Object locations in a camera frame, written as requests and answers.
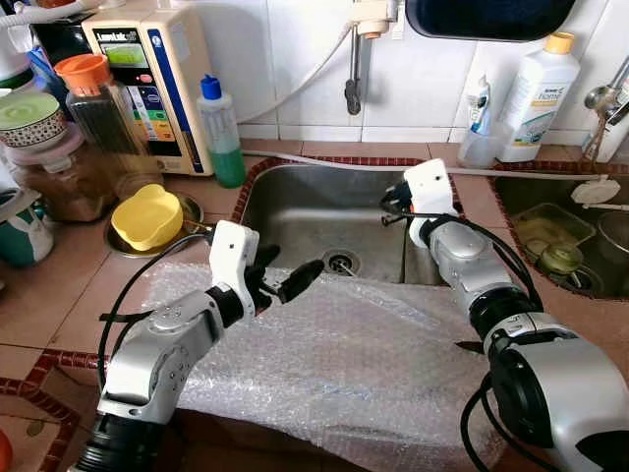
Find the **clear bubble wrap sheet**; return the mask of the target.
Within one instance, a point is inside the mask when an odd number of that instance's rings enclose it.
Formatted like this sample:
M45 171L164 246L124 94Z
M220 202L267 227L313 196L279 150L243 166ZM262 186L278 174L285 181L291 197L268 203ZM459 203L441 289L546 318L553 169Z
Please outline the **clear bubble wrap sheet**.
M371 472L476 472L460 413L485 356L440 286L323 275L239 321L197 362L177 405L275 429Z

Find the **black appliance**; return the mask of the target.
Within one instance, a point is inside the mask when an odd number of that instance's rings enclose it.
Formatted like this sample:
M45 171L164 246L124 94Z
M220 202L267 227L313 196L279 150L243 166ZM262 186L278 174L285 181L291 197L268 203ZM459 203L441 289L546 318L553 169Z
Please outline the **black appliance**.
M30 26L50 66L58 66L64 59L77 57L77 55L93 54L85 28L83 28L86 18L88 18L87 14L81 14L53 20L51 23Z

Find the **white flask green band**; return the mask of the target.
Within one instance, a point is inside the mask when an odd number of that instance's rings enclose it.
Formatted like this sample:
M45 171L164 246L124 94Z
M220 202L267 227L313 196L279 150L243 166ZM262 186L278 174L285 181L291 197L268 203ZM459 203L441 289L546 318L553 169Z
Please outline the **white flask green band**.
M28 26L0 28L0 97L36 89L29 53L35 46Z

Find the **round steel bowl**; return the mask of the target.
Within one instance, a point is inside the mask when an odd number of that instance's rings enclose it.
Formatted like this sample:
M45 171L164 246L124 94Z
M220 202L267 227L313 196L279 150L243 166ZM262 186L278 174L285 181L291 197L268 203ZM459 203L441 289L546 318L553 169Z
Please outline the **round steel bowl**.
M185 223L180 232L175 235L169 242L163 243L162 246L157 246L151 249L135 249L123 240L120 235L113 229L112 226L107 226L104 229L104 240L106 240L106 246L111 249L113 255L118 255L126 258L153 258L160 255L167 248L172 246L177 240L184 237L189 237L190 234L195 232L199 228L199 225L203 222L205 212L203 212L199 203L195 202L192 197L184 193L176 193L176 197L180 199L181 207L183 207Z

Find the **green soap bottle blue cap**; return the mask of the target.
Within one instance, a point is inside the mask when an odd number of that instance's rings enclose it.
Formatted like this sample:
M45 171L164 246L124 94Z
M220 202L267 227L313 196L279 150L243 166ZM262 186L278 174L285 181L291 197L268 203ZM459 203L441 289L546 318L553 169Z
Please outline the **green soap bottle blue cap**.
M217 184L226 189L239 188L246 183L247 171L232 95L212 75L202 78L200 91L197 109Z

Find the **dark blue wall tray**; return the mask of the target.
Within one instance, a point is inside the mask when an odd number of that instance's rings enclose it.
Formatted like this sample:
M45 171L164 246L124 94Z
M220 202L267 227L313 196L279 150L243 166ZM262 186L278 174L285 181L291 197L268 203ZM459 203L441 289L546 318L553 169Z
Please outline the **dark blue wall tray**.
M547 33L526 13L532 0L404 0L405 18L418 34L444 39L522 43Z

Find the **teal and white mug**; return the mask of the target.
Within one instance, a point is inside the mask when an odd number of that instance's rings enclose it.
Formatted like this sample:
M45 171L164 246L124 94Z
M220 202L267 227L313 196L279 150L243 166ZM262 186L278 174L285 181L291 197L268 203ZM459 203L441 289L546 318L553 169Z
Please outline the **teal and white mug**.
M0 262L27 268L45 260L54 247L51 217L40 193L0 190Z

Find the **steel pot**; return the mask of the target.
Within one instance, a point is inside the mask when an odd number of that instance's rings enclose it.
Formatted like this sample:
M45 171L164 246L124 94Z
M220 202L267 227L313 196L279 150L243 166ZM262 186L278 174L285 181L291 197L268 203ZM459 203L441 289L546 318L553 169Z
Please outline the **steel pot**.
M626 242L629 238L629 214L619 210L603 212L597 221L599 248L603 257L617 266L629 266Z

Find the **stainless steel sink basin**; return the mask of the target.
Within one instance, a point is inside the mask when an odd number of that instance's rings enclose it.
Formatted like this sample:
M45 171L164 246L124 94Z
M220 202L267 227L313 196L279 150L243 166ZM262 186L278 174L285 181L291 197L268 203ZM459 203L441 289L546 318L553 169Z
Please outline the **stainless steel sink basin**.
M321 260L331 275L440 286L443 278L426 249L414 246L406 221L383 224L378 202L400 172L332 169L280 163L260 172L240 223L277 246L273 268L295 269Z
M601 254L599 248L599 230L597 221L606 208L583 208L571 199L572 190L579 185L572 180L541 180L525 179L525 177L494 177L491 180L494 190L498 193L499 202L503 212L511 224L513 238L516 239L520 253L537 269L543 278L546 278L554 286L567 289L597 300L628 301L628 273L629 266L610 264ZM576 271L567 275L549 274L538 264L539 258L530 257L520 237L518 237L515 224L511 217L521 214L522 211L543 203L552 203L555 206L566 208L586 223L592 224L595 234L589 240L585 240L578 248L585 255L584 264Z

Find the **chrome gooseneck faucet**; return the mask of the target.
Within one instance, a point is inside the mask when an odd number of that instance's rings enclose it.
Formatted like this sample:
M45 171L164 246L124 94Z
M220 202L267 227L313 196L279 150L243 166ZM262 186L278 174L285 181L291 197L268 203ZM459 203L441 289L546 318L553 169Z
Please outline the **chrome gooseneck faucet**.
M586 94L584 106L594 111L598 117L598 124L592 131L592 138L585 145L583 158L589 162L597 161L600 152L605 127L614 112L617 98L624 90L624 83L629 80L629 57L625 57L623 63L617 68L615 76L605 86L594 88Z

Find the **beige water ionizer appliance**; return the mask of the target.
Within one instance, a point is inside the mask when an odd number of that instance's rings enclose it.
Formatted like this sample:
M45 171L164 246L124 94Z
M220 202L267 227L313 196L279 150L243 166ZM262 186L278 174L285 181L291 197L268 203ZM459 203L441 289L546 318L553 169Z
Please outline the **beige water ionizer appliance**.
M197 10L179 0L129 0L81 22L89 48L108 60L141 143L165 174L214 175L198 112L211 72Z

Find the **yellow plastic bowl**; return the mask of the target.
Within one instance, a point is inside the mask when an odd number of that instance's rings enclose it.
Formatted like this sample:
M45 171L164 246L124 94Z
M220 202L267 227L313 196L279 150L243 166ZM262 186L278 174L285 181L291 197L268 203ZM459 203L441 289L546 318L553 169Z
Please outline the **yellow plastic bowl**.
M183 229L183 204L161 184L147 184L114 208L109 224L132 249L169 243Z

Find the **clear glass tumbler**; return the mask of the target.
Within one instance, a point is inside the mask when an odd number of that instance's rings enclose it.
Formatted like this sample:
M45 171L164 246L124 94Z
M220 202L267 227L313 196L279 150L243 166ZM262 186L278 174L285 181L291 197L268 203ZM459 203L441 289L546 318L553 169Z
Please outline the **clear glass tumbler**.
M122 202L137 194L143 186L163 185L163 176L160 172L122 169L114 174L111 185L118 201Z

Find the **brown glass jar pink lid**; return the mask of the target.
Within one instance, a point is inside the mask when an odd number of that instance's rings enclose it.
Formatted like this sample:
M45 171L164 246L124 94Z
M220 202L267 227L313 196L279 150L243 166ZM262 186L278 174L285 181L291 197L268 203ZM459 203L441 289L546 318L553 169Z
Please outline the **brown glass jar pink lid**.
M76 125L49 148L8 147L5 157L15 181L40 193L57 221L90 223L120 201L113 157L86 140Z

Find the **white toothpaste tube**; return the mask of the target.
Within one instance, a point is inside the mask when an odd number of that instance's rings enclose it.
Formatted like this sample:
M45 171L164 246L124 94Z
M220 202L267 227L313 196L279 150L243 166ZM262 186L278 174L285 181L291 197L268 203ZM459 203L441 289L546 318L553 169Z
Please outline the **white toothpaste tube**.
M486 75L478 80L476 93L469 95L469 127L471 134L488 135L491 84Z

